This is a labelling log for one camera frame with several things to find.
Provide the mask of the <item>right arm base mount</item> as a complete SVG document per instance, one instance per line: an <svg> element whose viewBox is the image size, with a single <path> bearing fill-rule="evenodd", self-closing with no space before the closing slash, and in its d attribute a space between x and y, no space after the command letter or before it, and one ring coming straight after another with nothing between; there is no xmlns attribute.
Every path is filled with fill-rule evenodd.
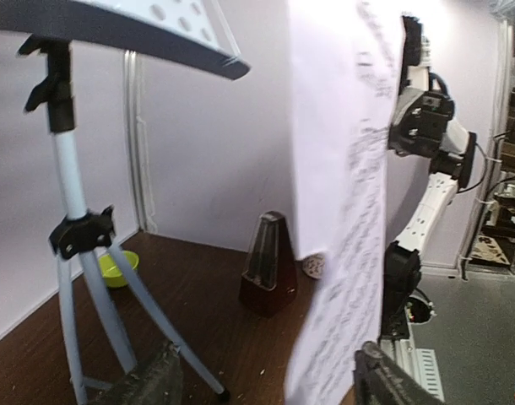
<svg viewBox="0 0 515 405"><path fill-rule="evenodd" d="M428 323L435 315L436 311L431 299L421 289L416 288L407 299L402 311L384 317L380 338L409 339L412 325Z"/></svg>

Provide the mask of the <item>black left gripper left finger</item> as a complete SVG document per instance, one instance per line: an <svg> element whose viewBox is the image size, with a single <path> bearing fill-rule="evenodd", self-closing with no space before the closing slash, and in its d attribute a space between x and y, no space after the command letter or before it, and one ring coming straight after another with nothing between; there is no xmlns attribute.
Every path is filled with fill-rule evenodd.
<svg viewBox="0 0 515 405"><path fill-rule="evenodd" d="M182 367L179 347L164 341L109 390L89 404L181 404Z"/></svg>

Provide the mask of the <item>aluminium front rail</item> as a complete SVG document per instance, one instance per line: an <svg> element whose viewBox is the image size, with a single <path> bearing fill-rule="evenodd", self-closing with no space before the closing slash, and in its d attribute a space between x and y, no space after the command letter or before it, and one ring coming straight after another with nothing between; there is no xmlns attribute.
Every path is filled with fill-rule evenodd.
<svg viewBox="0 0 515 405"><path fill-rule="evenodd" d="M417 348L415 340L384 338L381 349L433 397L444 402L442 380L433 349Z"/></svg>

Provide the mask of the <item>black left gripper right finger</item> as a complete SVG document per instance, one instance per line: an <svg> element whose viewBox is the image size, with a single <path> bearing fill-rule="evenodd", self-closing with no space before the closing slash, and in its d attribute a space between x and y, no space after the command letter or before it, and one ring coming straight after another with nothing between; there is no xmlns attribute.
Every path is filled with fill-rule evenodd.
<svg viewBox="0 0 515 405"><path fill-rule="evenodd" d="M355 404L438 405L432 396L387 356L367 341L355 352Z"/></svg>

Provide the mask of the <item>patterned yellow-lined mug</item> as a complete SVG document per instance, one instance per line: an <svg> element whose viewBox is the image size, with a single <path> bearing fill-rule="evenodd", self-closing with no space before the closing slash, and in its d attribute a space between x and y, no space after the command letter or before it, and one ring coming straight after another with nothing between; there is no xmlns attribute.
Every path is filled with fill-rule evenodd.
<svg viewBox="0 0 515 405"><path fill-rule="evenodd" d="M319 280L323 276L325 258L322 254L315 254L306 257L302 262L302 271L309 278Z"/></svg>

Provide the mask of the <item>lime green bowl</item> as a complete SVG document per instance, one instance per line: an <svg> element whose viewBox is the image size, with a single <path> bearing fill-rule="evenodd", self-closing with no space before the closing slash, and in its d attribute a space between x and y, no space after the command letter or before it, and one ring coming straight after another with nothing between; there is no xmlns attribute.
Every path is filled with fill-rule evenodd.
<svg viewBox="0 0 515 405"><path fill-rule="evenodd" d="M134 272L138 271L139 256L133 251L124 251ZM125 279L119 267L115 264L114 260L109 254L104 254L98 259L102 278L109 289L119 289L126 287L128 281Z"/></svg>

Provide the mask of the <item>lavender bottom paper sheet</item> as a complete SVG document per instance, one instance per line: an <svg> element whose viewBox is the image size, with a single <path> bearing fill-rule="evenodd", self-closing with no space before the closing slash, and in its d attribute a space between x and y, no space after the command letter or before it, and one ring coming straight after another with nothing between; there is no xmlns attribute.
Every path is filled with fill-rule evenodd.
<svg viewBox="0 0 515 405"><path fill-rule="evenodd" d="M289 404L339 404L379 333L399 1L288 4L296 255L324 260L285 377Z"/></svg>

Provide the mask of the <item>brown wooden metronome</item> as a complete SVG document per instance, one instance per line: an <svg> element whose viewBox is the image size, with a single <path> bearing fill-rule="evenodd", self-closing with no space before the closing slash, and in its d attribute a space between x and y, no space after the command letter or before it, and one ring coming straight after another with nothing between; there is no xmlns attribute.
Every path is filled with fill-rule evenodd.
<svg viewBox="0 0 515 405"><path fill-rule="evenodd" d="M239 301L258 316L270 318L294 301L296 273L285 216L276 211L262 214L241 274Z"/></svg>

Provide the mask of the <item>white perforated music stand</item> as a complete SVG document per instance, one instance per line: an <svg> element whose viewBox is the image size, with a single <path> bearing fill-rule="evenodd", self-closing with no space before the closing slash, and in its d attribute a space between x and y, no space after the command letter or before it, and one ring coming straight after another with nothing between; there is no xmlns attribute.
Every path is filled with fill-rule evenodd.
<svg viewBox="0 0 515 405"><path fill-rule="evenodd" d="M77 403L87 401L87 389L107 390L103 381L82 371L73 308L70 262L77 257L106 336L124 371L137 364L132 345L102 280L95 251L99 247L122 271L134 296L157 327L214 391L221 402L229 391L190 349L133 270L122 248L114 242L110 208L94 213L87 207L75 144L76 120L72 87L73 41L109 46L174 62L206 73L236 80L249 72L233 36L224 49L211 19L223 30L229 25L220 5L213 1L0 1L0 30L27 34L21 56L46 55L46 77L31 91L25 110L47 108L54 146L56 173L65 217L49 237L57 260L59 308L68 368Z"/></svg>

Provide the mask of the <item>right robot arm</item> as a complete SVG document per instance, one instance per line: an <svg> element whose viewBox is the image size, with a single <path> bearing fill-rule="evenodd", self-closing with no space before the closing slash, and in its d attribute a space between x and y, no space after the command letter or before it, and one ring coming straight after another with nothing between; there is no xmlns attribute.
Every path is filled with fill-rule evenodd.
<svg viewBox="0 0 515 405"><path fill-rule="evenodd" d="M421 279L421 258L447 205L469 187L478 142L456 119L444 80L428 67L406 67L388 147L430 161L425 193L384 257L380 336L407 338L404 308Z"/></svg>

